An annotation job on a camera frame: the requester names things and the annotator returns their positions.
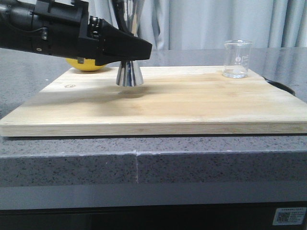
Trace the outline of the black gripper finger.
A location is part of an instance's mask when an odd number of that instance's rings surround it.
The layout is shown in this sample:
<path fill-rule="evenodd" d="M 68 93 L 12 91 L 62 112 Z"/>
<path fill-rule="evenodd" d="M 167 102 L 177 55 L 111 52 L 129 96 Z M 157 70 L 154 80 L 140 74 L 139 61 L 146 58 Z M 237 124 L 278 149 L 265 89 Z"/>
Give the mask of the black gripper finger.
<path fill-rule="evenodd" d="M 99 21 L 96 65 L 147 60 L 151 51 L 151 43 L 113 27 L 104 19 Z"/>

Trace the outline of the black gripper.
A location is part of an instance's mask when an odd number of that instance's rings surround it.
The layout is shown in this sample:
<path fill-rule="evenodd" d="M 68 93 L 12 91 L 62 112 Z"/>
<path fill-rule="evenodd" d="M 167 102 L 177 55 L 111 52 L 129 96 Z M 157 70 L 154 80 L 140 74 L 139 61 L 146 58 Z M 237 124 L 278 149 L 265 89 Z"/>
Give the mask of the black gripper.
<path fill-rule="evenodd" d="M 38 0 L 0 2 L 0 46 L 49 56 L 102 64 L 98 49 L 98 18 L 89 15 L 89 3 L 64 4 Z"/>

